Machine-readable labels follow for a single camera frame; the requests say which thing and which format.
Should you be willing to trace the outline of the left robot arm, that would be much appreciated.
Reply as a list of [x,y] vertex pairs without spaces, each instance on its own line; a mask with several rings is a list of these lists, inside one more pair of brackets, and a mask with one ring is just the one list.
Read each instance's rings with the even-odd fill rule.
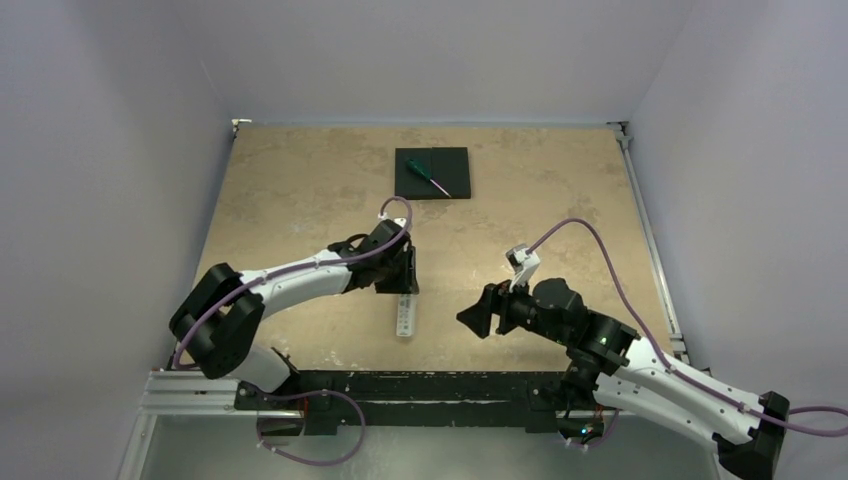
[[284,354],[255,338],[262,321],[307,301],[372,287],[416,294],[409,223],[383,219],[369,234],[330,244],[297,262],[265,270],[211,267],[169,321],[169,329],[209,379],[230,376],[259,390],[272,408],[292,405],[298,371]]

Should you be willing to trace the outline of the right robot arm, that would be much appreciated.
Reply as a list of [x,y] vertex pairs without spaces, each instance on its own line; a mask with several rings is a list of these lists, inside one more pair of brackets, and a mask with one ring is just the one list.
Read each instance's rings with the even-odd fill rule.
[[585,306],[562,278],[533,288],[488,284],[456,318],[479,338],[522,328],[563,346],[570,364],[557,386],[539,388],[542,396],[629,411],[699,443],[740,479],[776,474],[786,430],[760,416],[785,419],[784,396],[730,387],[655,350],[634,328]]

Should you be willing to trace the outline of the white remote control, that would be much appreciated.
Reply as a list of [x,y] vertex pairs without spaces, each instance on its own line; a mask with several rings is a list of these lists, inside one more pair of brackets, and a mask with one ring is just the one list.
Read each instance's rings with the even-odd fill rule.
[[418,296],[414,294],[399,296],[396,317],[396,335],[398,337],[411,338],[414,335],[417,300]]

